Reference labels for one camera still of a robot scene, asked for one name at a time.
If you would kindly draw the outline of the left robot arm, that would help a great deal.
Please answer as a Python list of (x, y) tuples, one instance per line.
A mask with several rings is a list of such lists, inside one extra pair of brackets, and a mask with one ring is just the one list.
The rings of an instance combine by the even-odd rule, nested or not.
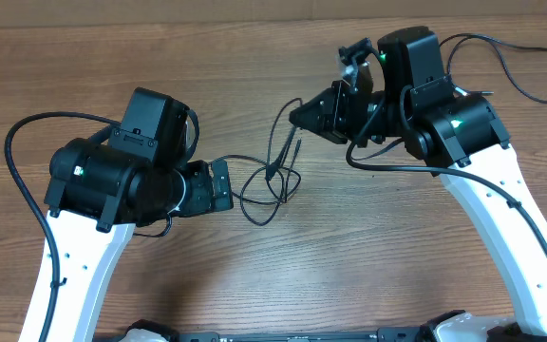
[(123, 120), (57, 150), (43, 213), (10, 170), (46, 240), (23, 341), (89, 341), (108, 284), (139, 227), (233, 208), (225, 161), (194, 161), (196, 113), (138, 87)]

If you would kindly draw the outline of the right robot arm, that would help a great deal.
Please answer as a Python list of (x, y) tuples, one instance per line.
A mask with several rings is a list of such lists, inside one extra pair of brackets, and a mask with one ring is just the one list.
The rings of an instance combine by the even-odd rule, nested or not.
[(510, 296), (510, 318), (444, 313), (379, 341), (547, 341), (547, 221), (510, 136), (482, 92), (457, 87), (441, 41), (426, 27), (341, 47), (342, 77), (290, 115), (348, 149), (403, 144), (411, 169), (437, 177), (473, 222)]

